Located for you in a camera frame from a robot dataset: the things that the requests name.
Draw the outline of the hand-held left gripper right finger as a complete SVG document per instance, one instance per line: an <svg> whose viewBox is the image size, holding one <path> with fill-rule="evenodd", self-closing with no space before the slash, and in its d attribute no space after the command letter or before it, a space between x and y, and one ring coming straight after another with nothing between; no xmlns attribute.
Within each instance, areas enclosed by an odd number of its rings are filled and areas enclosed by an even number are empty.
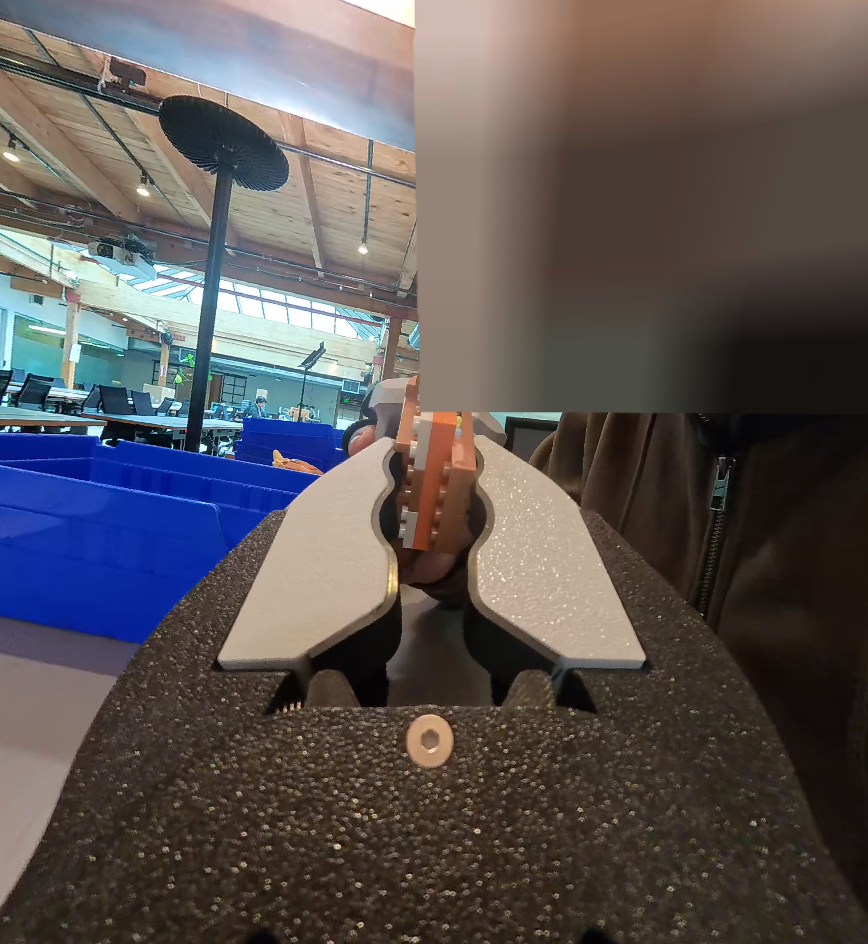
<svg viewBox="0 0 868 944"><path fill-rule="evenodd" d="M475 439L486 524L468 558L487 620L561 669L640 669L645 653L576 503L490 439Z"/></svg>

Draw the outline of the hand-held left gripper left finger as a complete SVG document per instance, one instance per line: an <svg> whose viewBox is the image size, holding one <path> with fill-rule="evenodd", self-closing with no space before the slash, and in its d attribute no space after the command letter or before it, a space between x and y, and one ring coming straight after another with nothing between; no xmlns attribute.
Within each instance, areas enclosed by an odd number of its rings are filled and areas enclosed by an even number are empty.
<svg viewBox="0 0 868 944"><path fill-rule="evenodd" d="M397 562L380 526L393 446L379 439L290 503L219 651L221 668L302 668L393 608Z"/></svg>

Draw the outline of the orange lego model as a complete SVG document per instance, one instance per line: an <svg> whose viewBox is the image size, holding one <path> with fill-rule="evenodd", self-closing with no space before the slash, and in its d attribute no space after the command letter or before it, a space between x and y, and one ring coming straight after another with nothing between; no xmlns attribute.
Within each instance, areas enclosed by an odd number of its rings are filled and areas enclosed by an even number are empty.
<svg viewBox="0 0 868 944"><path fill-rule="evenodd" d="M402 459L396 504L404 549L458 553L475 486L475 424L471 413L423 412L419 376L405 388L395 449Z"/></svg>

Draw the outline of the person's right hand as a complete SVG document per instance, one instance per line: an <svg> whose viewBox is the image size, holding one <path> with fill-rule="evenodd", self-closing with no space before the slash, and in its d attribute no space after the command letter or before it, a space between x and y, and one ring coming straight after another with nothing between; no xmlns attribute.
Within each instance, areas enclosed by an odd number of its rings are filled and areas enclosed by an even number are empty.
<svg viewBox="0 0 868 944"><path fill-rule="evenodd" d="M469 549L454 553L396 549L399 582L417 588L443 584L451 573L465 571L468 554Z"/></svg>

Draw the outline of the black light on tripod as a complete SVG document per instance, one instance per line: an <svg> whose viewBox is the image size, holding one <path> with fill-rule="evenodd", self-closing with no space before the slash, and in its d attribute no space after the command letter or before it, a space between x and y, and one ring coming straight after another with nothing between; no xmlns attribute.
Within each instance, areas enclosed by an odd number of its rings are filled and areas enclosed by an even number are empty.
<svg viewBox="0 0 868 944"><path fill-rule="evenodd" d="M325 353L325 343L320 342L319 346L311 351L299 366L300 370L302 371L302 380L300 385L299 404L297 407L297 415L295 420L296 422L303 421L302 411L304 408L305 389L309 372L320 360L322 360L322 357L325 355Z"/></svg>

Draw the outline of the stacked blue plastic bins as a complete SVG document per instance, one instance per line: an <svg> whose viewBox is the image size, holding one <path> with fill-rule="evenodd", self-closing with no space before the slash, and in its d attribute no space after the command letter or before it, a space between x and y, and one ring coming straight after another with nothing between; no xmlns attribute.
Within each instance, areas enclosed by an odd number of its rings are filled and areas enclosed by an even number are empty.
<svg viewBox="0 0 868 944"><path fill-rule="evenodd" d="M279 451L324 473L346 458L341 437L342 432L328 424L246 417L235 453L240 461L269 466Z"/></svg>

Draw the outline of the large blue plastic bin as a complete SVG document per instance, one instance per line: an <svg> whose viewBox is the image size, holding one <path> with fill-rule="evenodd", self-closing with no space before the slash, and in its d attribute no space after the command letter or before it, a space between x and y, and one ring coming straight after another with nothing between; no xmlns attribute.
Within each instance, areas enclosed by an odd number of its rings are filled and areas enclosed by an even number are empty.
<svg viewBox="0 0 868 944"><path fill-rule="evenodd" d="M0 433L0 617L141 643L315 479L88 435Z"/></svg>

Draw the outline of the ceiling projector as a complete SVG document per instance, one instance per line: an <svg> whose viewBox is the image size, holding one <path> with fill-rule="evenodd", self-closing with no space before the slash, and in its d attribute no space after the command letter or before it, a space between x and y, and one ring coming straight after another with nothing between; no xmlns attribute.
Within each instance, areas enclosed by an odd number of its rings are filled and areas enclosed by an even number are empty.
<svg viewBox="0 0 868 944"><path fill-rule="evenodd" d="M153 254L138 237L107 237L89 242L88 256L116 275L155 277Z"/></svg>

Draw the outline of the long wooden-edged desk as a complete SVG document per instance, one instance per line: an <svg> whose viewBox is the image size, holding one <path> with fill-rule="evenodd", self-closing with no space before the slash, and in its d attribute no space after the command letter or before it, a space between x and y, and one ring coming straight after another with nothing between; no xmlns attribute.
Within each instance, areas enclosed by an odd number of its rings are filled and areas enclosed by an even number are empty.
<svg viewBox="0 0 868 944"><path fill-rule="evenodd" d="M107 421L101 416L92 418L78 414L64 414L0 405L0 431L48 432L100 435Z"/></svg>

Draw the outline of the row of black office chairs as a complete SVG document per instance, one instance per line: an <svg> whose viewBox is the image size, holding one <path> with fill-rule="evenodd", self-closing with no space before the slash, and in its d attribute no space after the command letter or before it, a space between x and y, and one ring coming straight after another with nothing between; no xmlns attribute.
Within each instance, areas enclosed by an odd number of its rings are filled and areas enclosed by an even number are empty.
<svg viewBox="0 0 868 944"><path fill-rule="evenodd" d="M86 402L91 403L93 398L91 395L86 395L83 392L72 391L65 387L56 386L52 379L35 377L34 375L27 375L23 383L18 383L15 381L15 371L0 369L0 405L63 413L57 412L56 410L48 410L47 406L49 400L51 402L63 401L73 406L82 406ZM174 428L175 424L178 424L179 427L183 424L183 420L178 420L175 417L148 416L134 413L106 414L93 409L82 409L78 413L64 414L78 414L89 418L101 416L107 421L107 424L115 422L132 425L133 427L155 428L157 430L165 428L171 430Z"/></svg>

